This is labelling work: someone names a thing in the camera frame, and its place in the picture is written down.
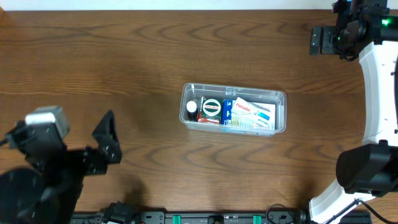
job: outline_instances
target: green strip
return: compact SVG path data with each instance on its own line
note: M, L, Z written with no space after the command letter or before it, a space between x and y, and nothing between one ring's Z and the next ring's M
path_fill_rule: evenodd
M173 224L181 224L181 216L173 215Z
M253 224L261 224L261 216L253 215Z

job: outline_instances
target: green light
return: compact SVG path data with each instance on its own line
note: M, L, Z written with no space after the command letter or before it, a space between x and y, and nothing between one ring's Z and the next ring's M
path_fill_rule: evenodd
M387 26L389 23L390 23L390 20L388 20L388 19L382 19L381 20L381 24L383 24L385 26Z

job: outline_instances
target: plastic container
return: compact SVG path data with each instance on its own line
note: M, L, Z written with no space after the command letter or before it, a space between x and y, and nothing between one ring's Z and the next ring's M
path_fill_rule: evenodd
M207 124L189 121L187 118L187 103L194 98L201 98L202 96L222 100L236 100L237 97L240 97L248 102L274 104L276 108L275 130L241 128L235 126L225 126L222 124ZM180 121L183 122L188 129L213 131L218 133L253 134L271 137L276 133L285 131L286 113L286 95L281 91L198 83L187 83L182 90Z

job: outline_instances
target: wooden table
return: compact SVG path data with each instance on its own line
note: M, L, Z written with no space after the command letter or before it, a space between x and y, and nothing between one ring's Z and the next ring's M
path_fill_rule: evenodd
M335 19L330 11L5 12L0 133L38 106L62 105L69 148L96 146L91 132L114 110L122 163L85 179L77 211L117 200L170 211L304 208L365 127L358 61L308 55L311 28ZM273 138L189 131L178 120L188 82L284 91L287 129ZM1 172L26 165L17 151L3 149L0 160ZM370 204L397 220L397 199Z

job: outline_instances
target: white backdrop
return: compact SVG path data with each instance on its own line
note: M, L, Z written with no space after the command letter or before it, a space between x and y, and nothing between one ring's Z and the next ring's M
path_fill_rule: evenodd
M0 0L13 10L331 9L336 0ZM389 0L398 9L398 0Z

